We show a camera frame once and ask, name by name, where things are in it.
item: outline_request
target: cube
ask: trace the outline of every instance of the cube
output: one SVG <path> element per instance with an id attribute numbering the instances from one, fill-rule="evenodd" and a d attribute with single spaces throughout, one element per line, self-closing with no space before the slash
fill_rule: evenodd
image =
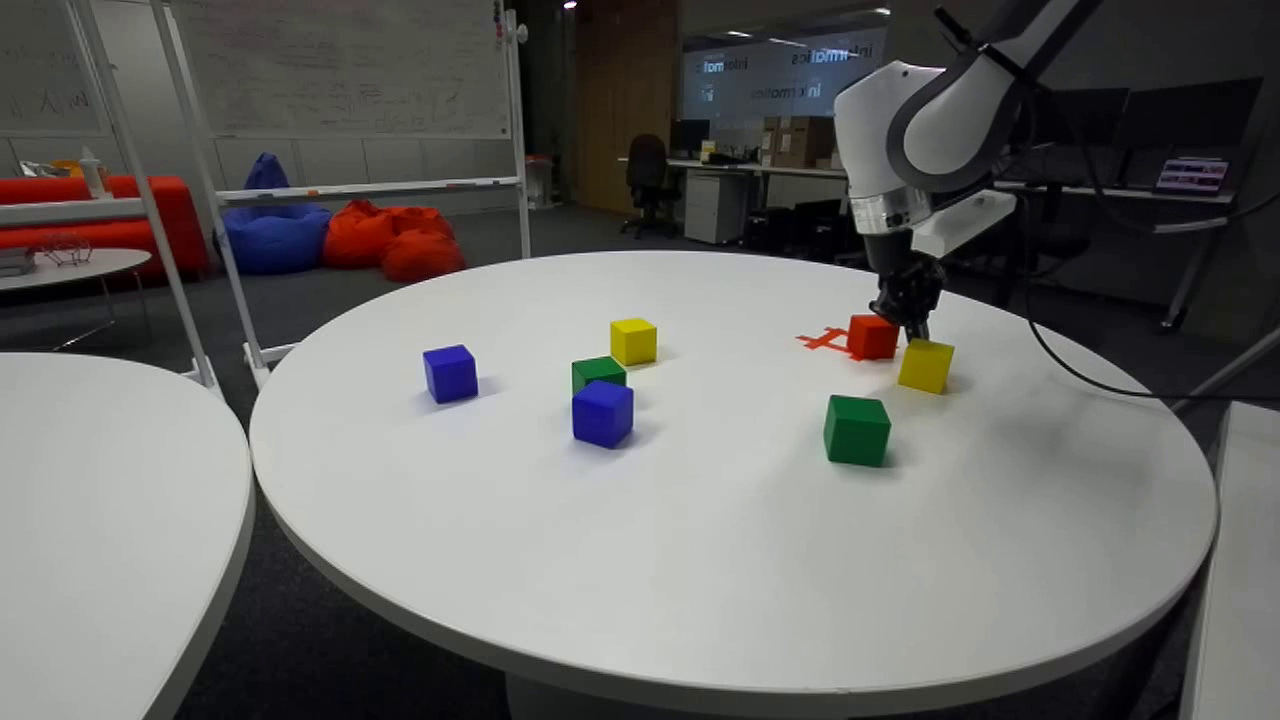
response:
<path id="1" fill-rule="evenodd" d="M 620 449 L 634 426 L 634 390 L 628 385 L 584 385 L 573 397 L 573 437 L 595 449 Z"/>
<path id="2" fill-rule="evenodd" d="M 592 357 L 573 364 L 573 390 L 584 385 L 628 385 L 628 373 L 613 357 Z"/>
<path id="3" fill-rule="evenodd" d="M 628 367 L 655 364 L 655 327 L 640 315 L 614 321 L 609 327 L 609 351 Z"/>
<path id="4" fill-rule="evenodd" d="M 890 421 L 878 400 L 830 397 L 828 400 L 828 460 L 830 463 L 884 463 Z"/>
<path id="5" fill-rule="evenodd" d="M 894 385 L 943 397 L 950 389 L 950 344 L 911 340 Z"/>
<path id="6" fill-rule="evenodd" d="M 851 315 L 846 321 L 846 357 L 890 361 L 894 357 L 894 322 L 886 322 L 884 315 Z"/>
<path id="7" fill-rule="evenodd" d="M 425 351 L 429 390 L 437 402 L 461 402 L 479 397 L 475 357 L 463 344 Z"/>

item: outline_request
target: red object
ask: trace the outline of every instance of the red object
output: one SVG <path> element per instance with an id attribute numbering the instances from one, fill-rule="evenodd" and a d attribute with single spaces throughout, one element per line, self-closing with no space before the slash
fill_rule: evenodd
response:
<path id="1" fill-rule="evenodd" d="M 846 357 L 890 361 L 894 357 L 894 322 L 886 322 L 884 315 L 851 315 L 846 321 Z"/>
<path id="2" fill-rule="evenodd" d="M 416 282 L 429 275 L 461 270 L 452 226 L 437 208 L 397 208 L 397 234 L 382 251 L 382 275 L 397 282 Z"/>
<path id="3" fill-rule="evenodd" d="M 828 327 L 822 334 L 801 334 L 805 348 L 818 351 L 818 348 L 830 348 L 830 351 L 846 351 L 846 333 L 842 327 Z"/>
<path id="4" fill-rule="evenodd" d="M 380 269 L 388 243 L 397 234 L 397 217 L 352 198 L 329 218 L 324 264 L 329 269 Z"/>
<path id="5" fill-rule="evenodd" d="M 132 174 L 109 174 L 112 194 L 135 194 Z M 173 259 L 183 275 L 205 275 L 213 256 L 205 247 L 199 217 L 192 192 L 181 174 L 151 174 L 156 208 Z M 52 198 L 89 198 L 89 183 L 73 174 L 4 174 L 0 203 L 52 203 Z M 98 222 L 32 222 L 0 226 L 0 247 L 39 247 L 52 240 L 78 240 L 91 247 L 142 247 L 151 259 L 140 269 L 142 280 L 161 280 L 161 251 L 146 218 L 98 218 Z"/>

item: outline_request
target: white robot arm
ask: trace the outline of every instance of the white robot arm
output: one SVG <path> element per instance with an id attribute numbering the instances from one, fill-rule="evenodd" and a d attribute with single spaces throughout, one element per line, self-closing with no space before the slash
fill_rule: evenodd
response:
<path id="1" fill-rule="evenodd" d="M 835 94 L 835 143 L 846 171 L 851 222 L 878 270 L 877 311 L 928 334 L 941 259 L 1010 217 L 989 171 L 1025 91 L 1078 33 L 1101 0 L 1003 0 L 978 35 L 947 11 L 958 43 L 950 69 L 884 65 Z"/>

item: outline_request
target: white table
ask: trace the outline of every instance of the white table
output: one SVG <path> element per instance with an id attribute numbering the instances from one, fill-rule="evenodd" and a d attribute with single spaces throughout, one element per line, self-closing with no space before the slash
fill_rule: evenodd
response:
<path id="1" fill-rule="evenodd" d="M 173 711 L 239 579 L 252 463 L 199 385 L 0 357 L 0 714 Z"/>
<path id="2" fill-rule="evenodd" d="M 943 294 L 954 390 L 801 348 L 873 275 L 724 256 L 554 256 L 380 294 L 267 381 L 258 487 L 329 575 L 437 645 L 664 706 L 855 714 L 1003 697 L 1151 628 L 1217 533 L 1184 425 L 1056 373 Z M 567 361 L 660 322 L 625 450 L 567 437 Z M 466 344 L 485 397 L 425 400 Z M 1072 340 L 1075 367 L 1132 385 Z M 830 390 L 884 397 L 890 469 L 830 469 Z"/>
<path id="3" fill-rule="evenodd" d="M 36 251 L 36 269 L 25 275 L 0 275 L 0 290 L 32 290 L 32 288 L 55 288 L 55 282 L 84 282 L 84 280 L 109 280 L 135 270 L 151 259 L 151 251 L 140 247 L 89 247 L 74 264 L 69 264 L 69 251 Z M 59 348 L 74 348 L 89 334 L 116 322 L 116 298 L 105 282 L 105 321 L 89 322 L 84 333 L 59 340 Z"/>
<path id="4" fill-rule="evenodd" d="M 28 288 L 52 288 L 52 282 L 78 282 L 98 275 L 123 275 L 151 259 L 151 251 L 140 247 L 89 247 L 84 259 L 59 264 L 55 251 L 36 251 L 36 269 L 25 275 L 0 275 L 0 290 L 28 290 Z"/>
<path id="5" fill-rule="evenodd" d="M 1271 720 L 1280 706 L 1280 413 L 1231 402 L 1217 469 L 1222 523 L 1202 585 L 1184 720 Z"/>

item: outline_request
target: computer monitor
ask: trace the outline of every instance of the computer monitor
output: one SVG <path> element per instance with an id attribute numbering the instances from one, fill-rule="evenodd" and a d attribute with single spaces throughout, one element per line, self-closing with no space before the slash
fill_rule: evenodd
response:
<path id="1" fill-rule="evenodd" d="M 1244 143 L 1253 105 L 1264 79 L 1187 83 L 1132 91 L 1118 143 L 1123 149 L 1235 149 Z"/>
<path id="2" fill-rule="evenodd" d="M 673 154 L 695 154 L 710 136 L 710 121 L 676 121 L 673 122 Z"/>
<path id="3" fill-rule="evenodd" d="M 1032 99 L 1010 132 L 1016 143 L 1114 143 L 1123 87 L 1078 87 Z"/>

